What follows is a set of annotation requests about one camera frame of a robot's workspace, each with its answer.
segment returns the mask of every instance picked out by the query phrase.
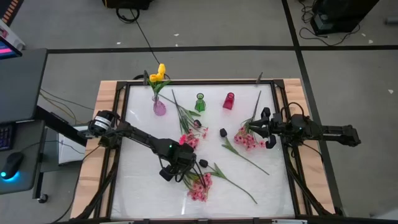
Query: wooden board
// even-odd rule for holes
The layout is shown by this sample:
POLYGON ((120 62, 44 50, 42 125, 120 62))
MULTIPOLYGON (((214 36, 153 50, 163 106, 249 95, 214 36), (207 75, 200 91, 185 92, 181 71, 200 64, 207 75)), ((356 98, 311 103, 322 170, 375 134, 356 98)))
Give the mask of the wooden board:
MULTIPOLYGON (((288 101, 299 103, 300 105, 302 105, 305 114, 309 115, 308 106, 300 79, 298 78, 284 79, 284 82, 285 82, 285 90, 288 101)), ((96 115, 96 113, 99 110, 112 110, 114 94, 116 91, 116 84, 117 81, 101 82, 93 116, 96 115)), ((118 111, 122 107, 123 96, 124 94, 121 94, 121 98, 119 99, 118 111)), ((292 114, 301 113, 301 111, 299 111, 299 108, 296 108, 293 105, 290 107, 290 110, 292 114)), ((89 140, 86 148, 86 154, 90 153, 97 146, 97 143, 98 139, 89 140)), ((315 141, 306 141, 305 143, 314 147, 315 149, 318 149, 317 142, 315 141)), ((300 146, 299 151, 303 164, 303 171, 307 187, 312 191, 314 196, 324 206, 325 209, 327 209, 329 212, 334 212, 333 202, 331 200, 331 195, 326 180, 325 170, 323 168, 323 164, 319 155, 305 146, 300 146)), ((111 160, 109 161, 109 164, 112 163, 113 155, 114 154, 111 153, 111 160)), ((94 194, 96 193, 100 182, 103 159, 104 159, 104 149, 99 148, 98 150, 96 150, 96 152, 92 153, 92 155, 87 157, 86 160, 84 161, 81 168, 78 185, 76 187, 75 200, 72 206, 71 218, 79 215, 83 211, 83 209, 89 204, 90 200, 93 198, 94 194)), ((302 194, 298 187, 296 189, 297 189, 301 214, 305 214, 302 194)), ((108 191, 106 191, 104 194, 103 206, 101 207, 102 209, 100 213, 101 216, 105 216, 107 199, 108 199, 108 191)))

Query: computer monitor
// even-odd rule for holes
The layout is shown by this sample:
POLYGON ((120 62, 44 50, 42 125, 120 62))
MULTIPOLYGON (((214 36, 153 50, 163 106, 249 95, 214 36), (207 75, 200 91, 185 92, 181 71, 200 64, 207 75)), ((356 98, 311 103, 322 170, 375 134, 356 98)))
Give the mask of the computer monitor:
POLYGON ((22 53, 0 36, 0 60, 21 57, 22 53))

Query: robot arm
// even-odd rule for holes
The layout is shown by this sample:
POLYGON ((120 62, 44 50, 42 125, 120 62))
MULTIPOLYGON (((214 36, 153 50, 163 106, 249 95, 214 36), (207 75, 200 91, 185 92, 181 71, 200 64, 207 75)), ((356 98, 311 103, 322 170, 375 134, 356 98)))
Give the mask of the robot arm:
POLYGON ((275 146, 275 134, 279 135, 286 142, 301 145, 304 140, 337 141, 345 146, 357 146, 361 144, 358 133, 351 125, 347 126, 320 126, 308 116, 294 114, 283 122, 282 114, 275 113, 270 120, 269 108, 261 112, 261 119, 253 121, 249 129, 258 133, 263 138, 269 138, 266 142, 267 148, 275 146))

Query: black floor stripe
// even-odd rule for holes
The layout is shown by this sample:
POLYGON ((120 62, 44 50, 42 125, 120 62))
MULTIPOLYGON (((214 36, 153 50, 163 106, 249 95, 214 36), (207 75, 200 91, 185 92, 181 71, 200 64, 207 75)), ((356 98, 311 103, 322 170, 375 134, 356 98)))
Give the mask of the black floor stripe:
POLYGON ((398 50, 398 45, 370 45, 370 46, 300 46, 300 50, 398 50))
MULTIPOLYGON (((294 50, 293 46, 198 46, 198 47, 153 47, 154 52, 234 51, 234 50, 294 50)), ((148 47, 102 48, 102 49, 49 49, 49 54, 95 54, 150 52, 148 47)))
MULTIPOLYGON (((153 47, 154 52, 194 52, 194 51, 239 51, 239 50, 275 50, 275 51, 333 51, 333 50, 398 50, 398 45, 374 46, 198 46, 198 47, 153 47)), ((148 47, 97 48, 97 49, 49 49, 49 54, 101 54, 101 53, 143 53, 150 52, 148 47)))
MULTIPOLYGON (((296 33, 296 30, 295 30, 295 27, 293 24, 292 15, 290 14, 290 9, 289 9, 289 5, 287 4, 287 0, 282 0, 282 5, 284 7, 287 24, 289 27, 290 34, 292 36, 292 41, 293 41, 295 53, 297 56, 298 65, 300 67, 300 71, 302 74, 304 89, 305 89, 305 92, 307 93, 307 100, 308 100, 308 104, 310 106, 311 117, 316 123, 321 124, 317 104, 315 102, 315 97, 313 95, 313 91, 312 91, 312 87, 311 87, 311 83, 310 83, 310 77, 308 76, 307 68, 305 67, 304 58, 303 58, 303 55, 301 52, 302 48, 300 47, 299 40, 297 38, 297 33, 296 33)), ((320 150, 321 150, 322 157, 323 157, 323 165, 325 166, 325 172, 327 173, 326 177, 328 180, 328 185, 330 188, 330 193, 331 193, 331 198, 332 198, 333 204, 335 207, 342 209, 340 194, 338 192, 337 183, 336 183, 336 179, 335 179, 335 173, 333 172, 333 167, 331 164, 329 151, 328 151, 328 148, 327 148, 327 145, 325 142, 320 141, 320 150)))

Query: pink vase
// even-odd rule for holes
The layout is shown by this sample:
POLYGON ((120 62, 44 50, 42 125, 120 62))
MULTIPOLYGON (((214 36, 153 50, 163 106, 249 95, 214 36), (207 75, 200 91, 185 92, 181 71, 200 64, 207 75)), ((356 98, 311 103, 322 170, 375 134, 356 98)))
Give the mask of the pink vase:
POLYGON ((154 102, 154 112, 157 116, 163 116, 166 114, 166 106, 159 100, 159 97, 152 97, 152 101, 154 102))

